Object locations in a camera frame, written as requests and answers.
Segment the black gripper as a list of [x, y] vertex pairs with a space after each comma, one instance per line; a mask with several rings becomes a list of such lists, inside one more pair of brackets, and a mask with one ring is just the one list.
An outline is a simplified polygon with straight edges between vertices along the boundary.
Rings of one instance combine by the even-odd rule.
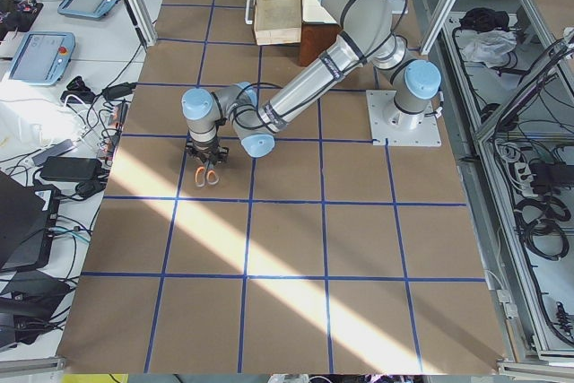
[[218, 144], [209, 147], [198, 147], [194, 143], [187, 143], [186, 152], [201, 164], [211, 161], [213, 166], [219, 166], [227, 162], [229, 148]]

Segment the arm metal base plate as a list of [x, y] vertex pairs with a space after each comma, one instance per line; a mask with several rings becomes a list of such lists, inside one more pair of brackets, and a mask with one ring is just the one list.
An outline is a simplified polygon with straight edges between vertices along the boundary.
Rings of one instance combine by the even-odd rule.
[[395, 105], [395, 91], [367, 90], [371, 141], [378, 146], [440, 147], [438, 120], [430, 101], [418, 114], [406, 114]]

